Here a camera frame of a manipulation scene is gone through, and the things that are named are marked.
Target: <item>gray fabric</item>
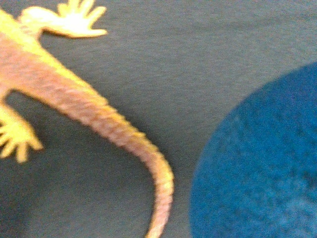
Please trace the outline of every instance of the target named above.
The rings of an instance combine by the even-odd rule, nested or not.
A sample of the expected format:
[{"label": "gray fabric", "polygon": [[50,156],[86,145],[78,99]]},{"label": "gray fabric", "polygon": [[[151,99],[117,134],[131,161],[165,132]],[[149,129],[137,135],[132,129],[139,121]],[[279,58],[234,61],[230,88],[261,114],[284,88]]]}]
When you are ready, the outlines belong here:
[{"label": "gray fabric", "polygon": [[[1,0],[18,16],[59,0]],[[317,1],[105,1],[95,28],[44,48],[89,82],[166,155],[175,202],[163,238],[190,237],[188,199],[200,152],[224,116],[277,76],[317,58]],[[0,161],[0,237],[142,237],[153,202],[137,158],[21,94],[8,102],[45,145],[21,166]]]}]

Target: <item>lizard foot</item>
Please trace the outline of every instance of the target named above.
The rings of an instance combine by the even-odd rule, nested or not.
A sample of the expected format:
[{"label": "lizard foot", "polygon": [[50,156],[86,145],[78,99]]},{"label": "lizard foot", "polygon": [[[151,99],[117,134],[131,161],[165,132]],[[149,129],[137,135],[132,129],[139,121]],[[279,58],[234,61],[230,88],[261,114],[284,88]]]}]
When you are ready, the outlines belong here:
[{"label": "lizard foot", "polygon": [[0,158],[10,156],[16,148],[16,157],[19,163],[27,160],[28,146],[31,146],[34,150],[43,149],[32,127],[18,122],[7,123],[0,127],[0,146],[3,145],[5,146]]},{"label": "lizard foot", "polygon": [[107,34],[104,29],[91,29],[91,26],[106,11],[106,7],[98,6],[89,14],[95,0],[69,0],[58,4],[58,12],[63,21],[63,31],[69,37],[96,37]]}]

